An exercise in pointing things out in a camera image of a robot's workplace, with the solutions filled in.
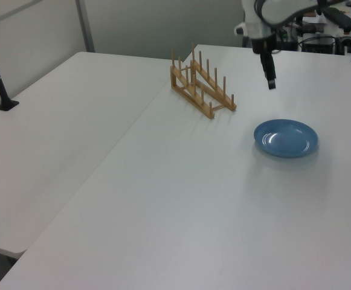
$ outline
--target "wooden peg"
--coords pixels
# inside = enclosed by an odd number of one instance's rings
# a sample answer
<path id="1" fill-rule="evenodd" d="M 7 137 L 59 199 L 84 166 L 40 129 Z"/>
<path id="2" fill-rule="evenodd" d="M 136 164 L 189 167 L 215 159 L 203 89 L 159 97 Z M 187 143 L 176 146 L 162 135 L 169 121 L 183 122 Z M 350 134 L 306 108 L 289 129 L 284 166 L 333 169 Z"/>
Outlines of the wooden peg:
<path id="1" fill-rule="evenodd" d="M 214 68 L 214 81 L 216 82 L 215 85 L 215 89 L 217 90 L 217 68 Z"/>
<path id="2" fill-rule="evenodd" d="M 193 75 L 193 95 L 195 96 L 196 94 L 196 84 L 197 84 L 197 81 L 196 81 L 196 76 L 195 74 Z"/>
<path id="3" fill-rule="evenodd" d="M 199 51 L 199 69 L 202 70 L 202 52 Z"/>
<path id="4" fill-rule="evenodd" d="M 204 86 L 203 85 L 201 85 L 201 105 L 204 105 L 204 103 L 205 103 L 205 100 L 204 100 Z"/>
<path id="5" fill-rule="evenodd" d="M 226 77 L 224 77 L 224 99 L 226 96 Z"/>
<path id="6" fill-rule="evenodd" d="M 192 43 L 192 55 L 193 55 L 193 62 L 195 60 L 195 55 L 194 55 L 194 42 Z"/>
<path id="7" fill-rule="evenodd" d="M 206 60 L 206 66 L 207 66 L 207 79 L 210 79 L 209 59 Z"/>
<path id="8" fill-rule="evenodd" d="M 186 84 L 188 85 L 188 66 L 186 66 Z"/>
<path id="9" fill-rule="evenodd" d="M 192 60 L 190 61 L 190 74 L 191 74 L 190 80 L 193 82 L 193 75 L 195 74 L 195 69 L 194 69 Z"/>
<path id="10" fill-rule="evenodd" d="M 175 50 L 171 50 L 171 59 L 173 60 L 173 67 L 175 67 Z"/>

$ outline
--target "white table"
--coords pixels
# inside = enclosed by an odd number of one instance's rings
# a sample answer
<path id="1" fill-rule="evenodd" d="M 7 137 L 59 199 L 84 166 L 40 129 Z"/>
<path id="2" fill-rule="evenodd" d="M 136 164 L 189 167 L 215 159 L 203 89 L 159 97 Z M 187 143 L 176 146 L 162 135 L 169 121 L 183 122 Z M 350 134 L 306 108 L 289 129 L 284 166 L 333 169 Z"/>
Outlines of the white table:
<path id="1" fill-rule="evenodd" d="M 78 53 L 0 111 L 0 253 L 34 242 L 168 81 L 168 60 Z"/>
<path id="2" fill-rule="evenodd" d="M 251 50 L 198 48 L 237 111 L 209 120 L 168 83 L 0 290 L 351 289 L 349 59 L 283 51 L 269 91 Z M 272 118 L 312 126 L 319 150 L 259 151 Z"/>

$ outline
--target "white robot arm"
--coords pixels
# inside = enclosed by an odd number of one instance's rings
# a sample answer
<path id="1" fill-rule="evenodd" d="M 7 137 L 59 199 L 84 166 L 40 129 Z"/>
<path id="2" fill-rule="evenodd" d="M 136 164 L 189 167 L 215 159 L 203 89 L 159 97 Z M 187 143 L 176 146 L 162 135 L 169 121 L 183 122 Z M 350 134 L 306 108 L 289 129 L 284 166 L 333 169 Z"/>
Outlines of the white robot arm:
<path id="1" fill-rule="evenodd" d="M 259 54 L 269 89 L 275 88 L 275 69 L 272 51 L 276 49 L 275 29 L 291 22 L 293 18 L 342 2 L 343 0 L 242 0 L 245 23 L 234 30 L 252 41 L 253 52 Z"/>

